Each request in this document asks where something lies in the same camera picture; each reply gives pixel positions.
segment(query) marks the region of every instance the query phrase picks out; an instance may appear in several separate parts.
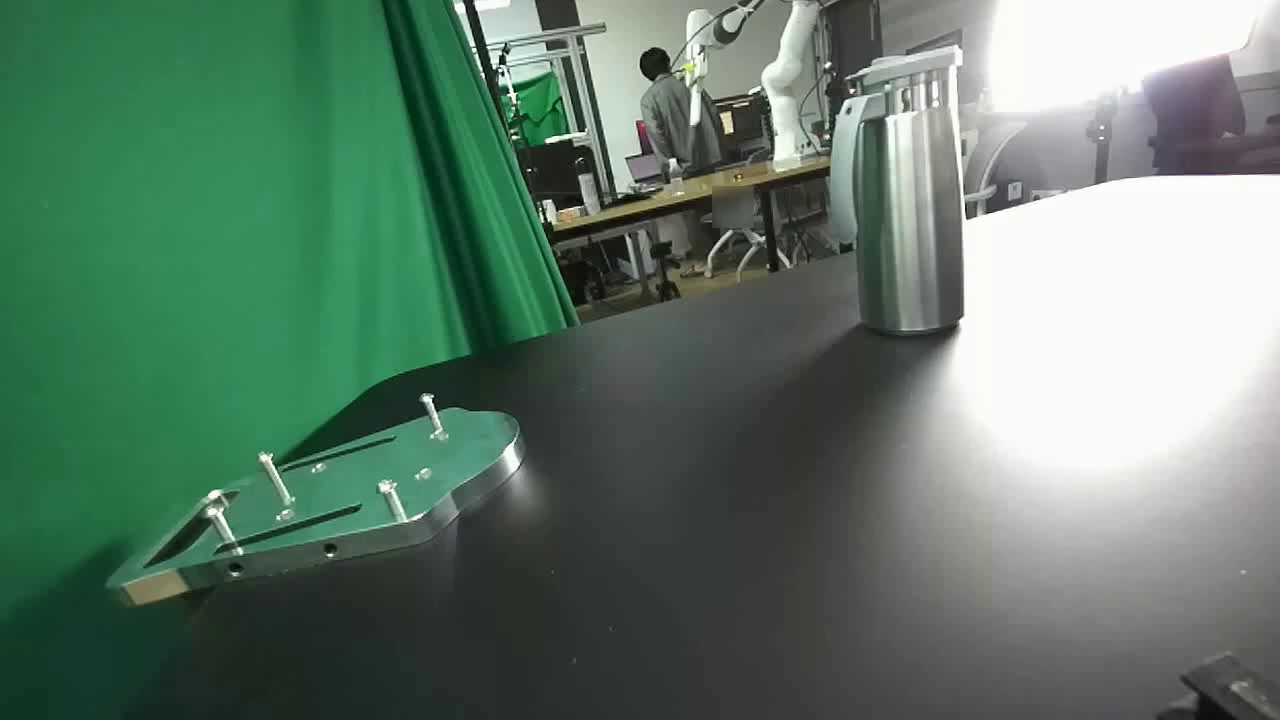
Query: black tabletop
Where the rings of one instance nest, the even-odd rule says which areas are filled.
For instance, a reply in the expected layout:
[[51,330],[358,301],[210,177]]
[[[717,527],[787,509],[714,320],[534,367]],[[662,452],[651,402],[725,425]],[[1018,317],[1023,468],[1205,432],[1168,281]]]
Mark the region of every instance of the black tabletop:
[[972,226],[954,336],[856,330],[850,260],[362,396],[520,416],[450,537],[192,612],[142,716],[1155,716],[1280,677],[1280,179]]

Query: man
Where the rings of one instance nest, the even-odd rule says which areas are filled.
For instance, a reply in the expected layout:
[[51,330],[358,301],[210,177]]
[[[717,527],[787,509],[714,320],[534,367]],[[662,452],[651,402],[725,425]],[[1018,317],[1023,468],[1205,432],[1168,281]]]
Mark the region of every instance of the man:
[[692,93],[675,79],[671,57],[663,50],[639,51],[639,78],[650,79],[650,93],[639,97],[639,116],[658,153],[663,160],[675,157],[683,177],[714,174],[725,160],[725,149],[707,93],[701,124],[687,127]]

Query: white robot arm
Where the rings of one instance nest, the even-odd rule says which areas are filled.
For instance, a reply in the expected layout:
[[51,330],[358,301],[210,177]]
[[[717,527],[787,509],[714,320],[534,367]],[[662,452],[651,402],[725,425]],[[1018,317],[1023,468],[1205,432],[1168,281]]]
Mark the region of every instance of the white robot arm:
[[[687,124],[706,122],[701,84],[707,78],[707,50],[728,50],[765,0],[737,0],[725,12],[697,8],[683,22],[683,84],[697,90]],[[778,60],[765,69],[759,84],[774,109],[774,160],[802,160],[810,136],[802,124],[802,79],[803,79],[803,45],[824,12],[824,0],[793,0],[787,27],[779,38]]]

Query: green screen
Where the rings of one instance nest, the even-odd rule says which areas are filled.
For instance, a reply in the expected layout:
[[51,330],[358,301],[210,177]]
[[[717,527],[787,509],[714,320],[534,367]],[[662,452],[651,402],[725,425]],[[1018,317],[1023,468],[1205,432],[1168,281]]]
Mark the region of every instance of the green screen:
[[4,0],[0,270],[0,716],[130,710],[104,575],[255,452],[572,326],[450,0]]

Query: black table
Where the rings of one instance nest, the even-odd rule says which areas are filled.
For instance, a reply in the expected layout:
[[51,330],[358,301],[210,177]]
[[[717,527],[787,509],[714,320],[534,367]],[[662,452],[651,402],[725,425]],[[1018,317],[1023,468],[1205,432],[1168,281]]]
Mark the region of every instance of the black table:
[[516,413],[528,472],[215,594],[135,716],[1151,716],[1226,647],[1280,677],[1276,201],[988,218],[937,340],[856,333],[830,260],[389,380],[312,445],[432,388]]

